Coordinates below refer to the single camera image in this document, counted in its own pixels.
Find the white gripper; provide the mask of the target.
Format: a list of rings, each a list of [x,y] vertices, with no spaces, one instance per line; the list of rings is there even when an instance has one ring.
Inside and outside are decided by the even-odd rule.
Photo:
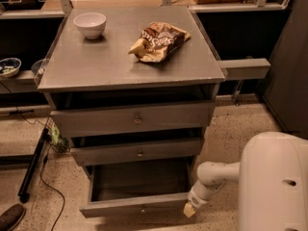
[[[184,206],[183,213],[187,218],[195,214],[195,210],[201,209],[208,203],[207,200],[200,198],[194,191],[188,193],[188,202]]]

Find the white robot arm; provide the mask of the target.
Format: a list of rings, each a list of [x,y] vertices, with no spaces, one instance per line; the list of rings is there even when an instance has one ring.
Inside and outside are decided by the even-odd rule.
[[[189,218],[228,182],[239,184],[239,231],[308,231],[308,141],[280,132],[254,136],[237,163],[204,162],[188,193]]]

